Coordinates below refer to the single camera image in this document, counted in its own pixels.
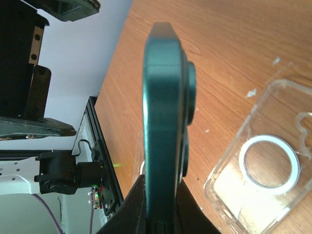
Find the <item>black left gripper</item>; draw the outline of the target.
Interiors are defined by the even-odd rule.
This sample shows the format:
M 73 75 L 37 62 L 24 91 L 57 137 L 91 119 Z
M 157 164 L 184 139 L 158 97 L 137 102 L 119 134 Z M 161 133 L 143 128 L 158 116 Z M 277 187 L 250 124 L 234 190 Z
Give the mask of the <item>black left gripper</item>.
M 77 21 L 100 10 L 97 0 L 37 0 L 60 21 Z M 44 116 L 50 69 L 38 64 L 48 20 L 20 0 L 0 2 L 0 139 L 72 137 L 70 124 Z

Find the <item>dark teal phone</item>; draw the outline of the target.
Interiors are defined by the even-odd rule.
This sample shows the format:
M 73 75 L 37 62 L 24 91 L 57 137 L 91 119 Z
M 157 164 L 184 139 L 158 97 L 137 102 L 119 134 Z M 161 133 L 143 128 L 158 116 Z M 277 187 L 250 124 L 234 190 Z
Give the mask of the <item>dark teal phone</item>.
M 142 73 L 146 231 L 172 234 L 176 194 L 187 174 L 188 126 L 196 101 L 195 65 L 168 22 L 156 22 L 145 43 Z

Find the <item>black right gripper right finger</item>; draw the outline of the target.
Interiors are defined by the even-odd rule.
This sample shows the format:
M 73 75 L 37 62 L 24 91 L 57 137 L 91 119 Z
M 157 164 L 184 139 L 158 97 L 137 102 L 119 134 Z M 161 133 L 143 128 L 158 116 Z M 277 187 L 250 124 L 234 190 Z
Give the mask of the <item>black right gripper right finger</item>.
M 220 234 L 202 212 L 184 181 L 177 188 L 176 214 L 176 234 Z

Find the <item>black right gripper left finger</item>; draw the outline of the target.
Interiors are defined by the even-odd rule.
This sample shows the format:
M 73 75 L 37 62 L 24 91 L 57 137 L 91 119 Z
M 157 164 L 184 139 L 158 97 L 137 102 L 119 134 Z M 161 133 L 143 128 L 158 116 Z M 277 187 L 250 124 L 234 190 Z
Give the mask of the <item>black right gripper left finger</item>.
M 140 175 L 118 211 L 98 231 L 99 234 L 145 234 L 145 175 Z

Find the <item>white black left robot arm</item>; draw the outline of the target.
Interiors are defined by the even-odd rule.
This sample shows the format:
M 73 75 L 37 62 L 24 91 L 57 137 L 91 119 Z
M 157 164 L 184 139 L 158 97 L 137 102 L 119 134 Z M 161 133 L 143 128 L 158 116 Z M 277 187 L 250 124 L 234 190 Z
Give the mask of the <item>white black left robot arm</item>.
M 39 65 L 43 10 L 60 21 L 77 21 L 100 10 L 96 0 L 3 0 L 0 3 L 0 138 L 2 141 L 71 137 L 73 126 L 45 118 L 51 70 Z M 98 162 L 78 163 L 71 153 L 1 156 L 0 193 L 72 195 L 101 183 Z

